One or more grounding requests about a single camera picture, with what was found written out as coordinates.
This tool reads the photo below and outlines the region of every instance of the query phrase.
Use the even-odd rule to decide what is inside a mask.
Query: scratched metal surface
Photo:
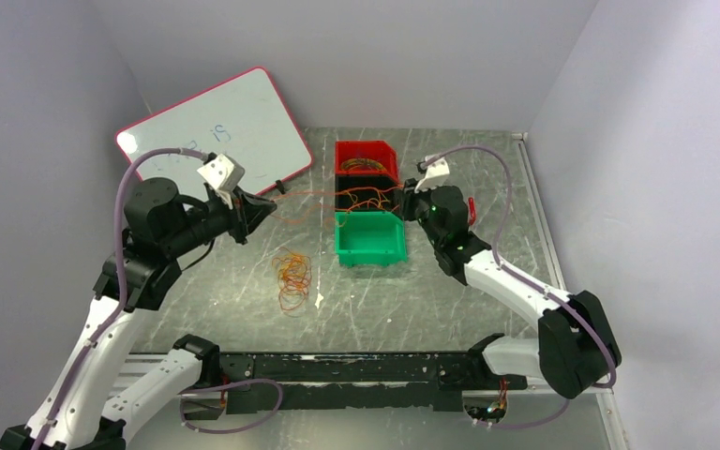
[[[170,290],[157,322],[145,327],[135,352],[165,353],[186,333],[210,339],[223,350],[297,352],[463,350],[490,333],[533,336],[496,299],[443,275],[417,224],[406,224],[407,262],[346,268],[338,264],[335,231],[327,220],[333,215],[338,140],[387,141],[397,150],[402,180],[417,176],[414,162],[427,155],[464,143],[489,145],[503,154],[515,178],[501,253],[549,280],[548,255],[509,133],[377,128],[305,128],[303,133],[313,166],[287,185],[291,191],[319,193],[281,199],[277,210],[283,218],[302,218],[301,223],[268,218],[245,246],[229,237],[218,239],[213,253]],[[503,211],[503,170],[481,152],[451,156],[449,164],[450,183],[476,199],[474,230],[491,240]],[[271,264],[283,246],[312,259],[311,294],[294,314],[280,311]],[[195,256],[187,255],[182,263]],[[316,307],[319,294],[323,299]]]
[[[180,426],[176,402],[150,420],[130,443],[132,450],[454,450],[611,448],[597,395],[584,394],[555,421],[525,431],[474,427],[464,412],[433,412],[430,408],[279,412],[262,426],[232,435],[195,434]],[[511,396],[505,420],[526,423],[545,417],[561,405],[559,396]],[[223,415],[200,427],[228,429],[261,418],[265,412]]]

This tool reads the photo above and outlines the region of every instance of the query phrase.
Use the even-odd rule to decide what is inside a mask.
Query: stacked bins
[[[407,261],[396,152],[384,141],[336,142],[336,254],[342,265]]]

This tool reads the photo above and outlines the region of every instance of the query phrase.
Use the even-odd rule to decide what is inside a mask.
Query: wire bundle
[[[384,171],[385,168],[380,161],[368,159],[367,157],[353,157],[340,163],[342,171]]]
[[[273,197],[271,200],[276,201],[276,200],[283,199],[283,198],[286,198],[286,197],[290,197],[290,196],[293,196],[293,195],[348,195],[349,198],[352,200],[352,206],[350,206],[350,207],[347,208],[347,209],[338,209],[338,208],[335,208],[335,211],[344,212],[344,213],[349,213],[349,212],[351,212],[351,211],[353,211],[353,210],[356,210],[356,209],[358,209],[358,208],[360,208],[360,207],[362,207],[362,206],[371,206],[371,207],[375,207],[375,208],[379,208],[379,209],[384,209],[384,208],[383,208],[383,205],[386,204],[386,203],[390,203],[391,201],[388,200],[388,199],[385,197],[385,195],[383,195],[383,194],[386,194],[386,193],[391,192],[391,191],[393,191],[393,190],[395,190],[395,189],[398,189],[398,188],[401,188],[401,186],[394,186],[394,187],[390,187],[390,188],[388,188],[388,189],[378,189],[378,188],[376,188],[376,187],[350,187],[350,188],[348,188],[348,189],[344,189],[344,190],[338,191],[338,192],[336,192],[335,194],[333,194],[332,192],[327,192],[327,191],[323,191],[323,190],[302,190],[302,191],[289,192],[289,193],[286,193],[286,194],[278,195],[278,196],[276,196],[276,197]],[[360,191],[360,190],[373,190],[373,191],[377,194],[377,197],[372,197],[372,198],[370,198],[370,199],[368,199],[368,200],[360,201],[360,199],[357,197],[357,195],[354,194],[354,192]],[[318,203],[312,204],[307,210],[305,210],[305,213],[303,213],[302,216],[299,217],[299,218],[287,218],[287,217],[277,216],[277,215],[274,215],[274,214],[271,215],[271,217],[272,217],[272,218],[276,218],[276,219],[278,219],[278,220],[282,220],[282,221],[284,221],[284,222],[286,222],[286,223],[290,223],[290,224],[296,225],[296,224],[300,224],[300,223],[304,222],[305,219],[308,218],[308,216],[310,215],[310,213],[312,213],[312,212],[315,211],[316,209],[319,209],[319,206],[320,206],[321,208],[325,208],[325,207],[326,207],[326,208],[330,208],[330,207],[332,207],[332,206],[324,205],[324,204],[321,204],[320,202],[318,202]],[[390,211],[393,212],[393,211],[396,211],[397,209],[398,209],[398,205],[394,205],[394,207],[391,208]],[[324,224],[325,224],[325,225],[331,225],[332,222],[326,222],[326,221],[325,221]]]
[[[277,269],[280,292],[277,300],[283,312],[291,312],[305,304],[310,294],[310,258],[283,248],[287,254],[272,260]]]
[[[498,407],[506,411],[506,401],[509,399],[509,383],[501,377],[498,386]]]

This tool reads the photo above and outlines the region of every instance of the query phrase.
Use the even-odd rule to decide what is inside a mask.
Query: gray wall
[[[157,110],[266,66],[300,125],[524,130],[596,0],[95,0]]]
[[[0,436],[81,331],[126,167],[113,133],[145,113],[88,3],[0,0]]]
[[[531,138],[568,284],[622,346],[633,448],[720,448],[720,0],[601,0]]]

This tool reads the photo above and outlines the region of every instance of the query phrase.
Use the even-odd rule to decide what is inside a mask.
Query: purple cable
[[[509,209],[512,206],[512,195],[513,195],[513,183],[512,183],[512,174],[509,171],[509,166],[506,165],[506,161],[503,160],[503,157],[499,155],[495,150],[485,147],[482,145],[461,145],[459,147],[454,147],[452,149],[446,150],[442,153],[440,153],[436,157],[432,157],[431,159],[427,160],[424,163],[424,166],[428,166],[429,164],[432,164],[433,162],[437,161],[440,158],[445,158],[448,155],[451,155],[453,153],[456,153],[461,150],[480,150],[482,152],[485,152],[494,158],[498,159],[498,162],[501,163],[501,166],[503,167],[503,174],[506,178],[506,201],[503,206],[503,215],[501,217],[501,223],[498,225],[498,229],[495,231],[495,236],[492,238],[492,257],[495,260],[495,263],[498,264],[501,269],[503,269],[504,272],[512,276],[513,278],[517,279],[518,281],[522,282],[526,286],[534,289],[540,294],[547,294],[547,298],[552,300],[553,302],[557,303],[560,307],[562,307],[565,311],[567,311],[568,314],[581,326],[581,328],[586,331],[589,336],[594,341],[595,345],[597,345],[597,348],[600,350],[600,352],[603,354],[603,358],[606,360],[606,365],[608,366],[608,374],[609,378],[607,382],[596,382],[592,386],[594,387],[602,387],[602,388],[609,388],[614,385],[614,383],[617,381],[617,366],[614,364],[614,358],[611,356],[611,352],[608,351],[608,348],[606,347],[606,344],[603,343],[603,339],[601,339],[597,333],[594,331],[591,325],[589,325],[586,320],[584,320],[583,317],[578,314],[577,311],[572,309],[569,305],[567,305],[566,302],[564,302],[561,298],[559,298],[555,293],[553,292],[545,292],[545,290],[540,286],[539,284],[531,281],[530,279],[522,276],[517,271],[512,269],[506,264],[501,263],[501,257],[498,254],[498,243],[501,240],[501,234],[503,233],[503,226],[506,224],[506,218],[509,216]],[[557,412],[552,414],[549,417],[546,417],[546,419],[538,420],[536,422],[531,422],[529,424],[523,424],[523,425],[511,425],[511,426],[494,426],[495,428],[508,428],[508,429],[523,429],[523,428],[531,428],[531,427],[537,427],[539,425],[544,425],[547,422],[550,422],[551,420],[555,419],[556,417],[559,417],[564,413],[564,411],[567,410],[567,406],[569,405],[569,400],[566,402],[566,404]]]
[[[137,157],[131,163],[131,165],[128,166],[126,172],[123,174],[123,179],[120,180],[120,186],[117,188],[117,200],[114,203],[113,216],[114,257],[117,264],[117,285],[119,287],[118,289],[120,293],[120,298],[117,307],[114,309],[114,311],[112,311],[112,314],[110,314],[109,317],[107,317],[106,320],[103,321],[103,323],[96,328],[93,334],[90,335],[90,342],[98,342],[98,339],[103,335],[107,328],[112,326],[114,321],[117,320],[117,316],[120,315],[120,311],[122,311],[128,303],[126,260],[125,256],[123,255],[123,203],[125,203],[126,191],[128,190],[128,182],[130,181],[131,176],[133,176],[133,174],[136,172],[139,166],[142,165],[143,162],[145,162],[149,158],[157,157],[158,155],[183,155],[186,157],[201,159],[203,162],[205,162],[208,158],[208,156],[204,153],[198,152],[196,150],[189,150],[187,148],[159,148],[156,150],[151,150]],[[59,391],[56,393],[56,398],[53,400],[51,408],[48,410],[48,415],[46,415],[45,417],[46,420],[48,420],[49,422],[42,426],[30,450],[38,450],[42,443],[45,441],[45,438],[48,436],[48,433],[51,430],[51,426],[49,425],[49,423],[56,418],[57,414],[59,414],[59,407],[67,398],[70,392],[70,388],[73,386],[73,383],[76,381],[76,377],[82,368],[84,359],[86,359],[86,356],[87,354],[89,354],[91,349],[92,345],[84,346],[79,351],[79,354],[76,355],[76,358],[70,365],[70,370],[67,371],[65,379],[62,380],[62,384],[59,386]]]
[[[189,423],[189,421],[186,419],[186,415],[184,414],[184,401],[181,401],[181,406],[179,408],[179,411],[181,413],[181,425],[184,427],[191,429],[192,431],[197,431],[199,433],[204,434],[233,434],[233,433],[240,433],[242,431],[247,431],[248,429],[255,428],[267,420],[271,419],[273,415],[275,415],[279,409],[280,405],[283,403],[283,386],[280,385],[279,382],[276,382],[274,380],[269,380],[267,378],[255,378],[252,380],[244,380],[242,382],[229,382],[227,384],[223,384],[221,386],[215,386],[215,387],[206,387],[203,389],[189,389],[187,391],[182,392],[182,394],[195,394],[195,393],[205,393],[205,392],[221,392],[227,389],[233,389],[235,387],[241,387],[246,386],[248,384],[255,384],[255,383],[263,383],[263,384],[271,384],[276,387],[277,389],[277,403],[275,404],[275,407],[272,408],[272,411],[269,412],[269,414],[265,415],[261,419],[249,424],[244,425],[243,427],[238,428],[232,428],[232,429],[209,429],[209,428],[200,428],[195,427]]]

